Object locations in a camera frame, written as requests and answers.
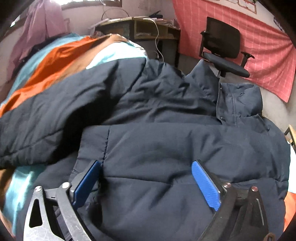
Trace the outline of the orange brown teal bed sheet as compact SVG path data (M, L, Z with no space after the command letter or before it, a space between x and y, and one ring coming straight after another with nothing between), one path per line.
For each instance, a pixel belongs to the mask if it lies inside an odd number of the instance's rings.
M148 56L142 46L118 34L67 41L51 49L41 62L29 64L33 68L32 75L24 87L13 92L1 105L1 115L68 76L103 63L129 58L147 59ZM41 164L1 171L1 221L11 235L16 233L18 214L25 204L27 193L44 169Z

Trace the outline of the pink hanging garment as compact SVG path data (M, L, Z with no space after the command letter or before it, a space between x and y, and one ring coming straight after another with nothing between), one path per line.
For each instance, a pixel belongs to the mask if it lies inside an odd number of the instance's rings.
M66 32L62 9L58 3L54 1L34 1L29 6L23 32L13 47L7 78L11 79L14 69L28 56L34 45L44 42L47 38Z

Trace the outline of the black office chair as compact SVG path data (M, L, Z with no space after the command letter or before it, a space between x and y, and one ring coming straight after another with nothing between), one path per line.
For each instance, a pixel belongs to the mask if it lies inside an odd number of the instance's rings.
M245 65L249 58L255 57L240 50L241 35L237 28L208 16L206 30L201 35L199 56L214 65L218 77L224 78L227 73L250 77Z

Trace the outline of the dark navy puffer jacket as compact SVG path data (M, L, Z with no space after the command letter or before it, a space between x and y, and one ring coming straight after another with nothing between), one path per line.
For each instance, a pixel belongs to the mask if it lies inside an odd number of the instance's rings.
M156 60L83 70L1 117L1 168L44 165L34 186L103 165L78 209L95 240L197 240L211 222L195 160L237 188L256 186L269 231L283 233L290 148L262 115L253 84L221 83L199 62L188 74Z

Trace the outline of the pink checked wall cloth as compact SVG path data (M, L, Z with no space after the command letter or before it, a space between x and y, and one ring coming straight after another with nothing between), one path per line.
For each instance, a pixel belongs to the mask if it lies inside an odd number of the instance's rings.
M245 66L249 80L288 102L295 78L295 47L287 34L212 1L174 1L173 6L181 28L181 54L199 58L207 17L225 22L240 31L241 51L255 57Z

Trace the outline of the small wooden side table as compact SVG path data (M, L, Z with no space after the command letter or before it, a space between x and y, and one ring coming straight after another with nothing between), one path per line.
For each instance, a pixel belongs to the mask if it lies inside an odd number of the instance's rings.
M288 141L288 143L293 147L294 151L296 151L296 131L292 127L292 125L288 125L288 128L284 132L285 138Z

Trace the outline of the wooden desk with shelf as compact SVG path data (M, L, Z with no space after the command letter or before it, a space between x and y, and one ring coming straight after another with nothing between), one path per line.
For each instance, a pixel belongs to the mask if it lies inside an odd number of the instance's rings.
M158 55L161 60L178 67L181 30L165 20L147 16L105 19L92 25L90 30L92 35L96 32L119 34L138 44L151 42L154 49L147 49L149 55Z

